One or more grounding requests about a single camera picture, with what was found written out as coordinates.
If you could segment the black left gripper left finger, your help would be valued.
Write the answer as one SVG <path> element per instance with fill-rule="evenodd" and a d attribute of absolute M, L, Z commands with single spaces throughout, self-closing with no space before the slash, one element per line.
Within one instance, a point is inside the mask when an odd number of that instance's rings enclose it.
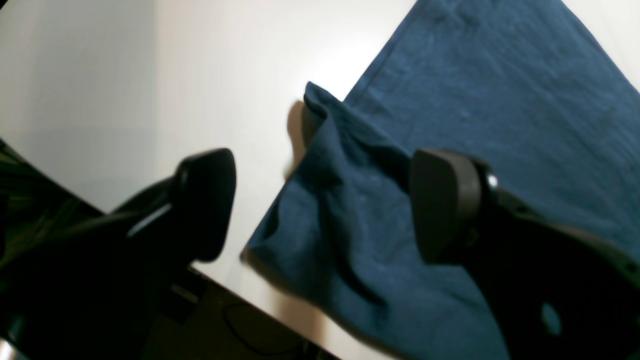
<path fill-rule="evenodd" d="M 117 210 L 1 267 L 3 360 L 138 360 L 170 285 L 221 254 L 237 185 L 232 151 L 183 159 Z"/>

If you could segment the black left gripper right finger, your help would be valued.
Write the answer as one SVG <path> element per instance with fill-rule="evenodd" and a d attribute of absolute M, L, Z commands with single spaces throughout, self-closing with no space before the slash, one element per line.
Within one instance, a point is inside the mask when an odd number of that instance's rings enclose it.
<path fill-rule="evenodd" d="M 637 360 L 639 264 L 610 241 L 551 223 L 499 186 L 487 162 L 417 150 L 414 232 L 427 264 L 459 265 L 513 360 Z"/>

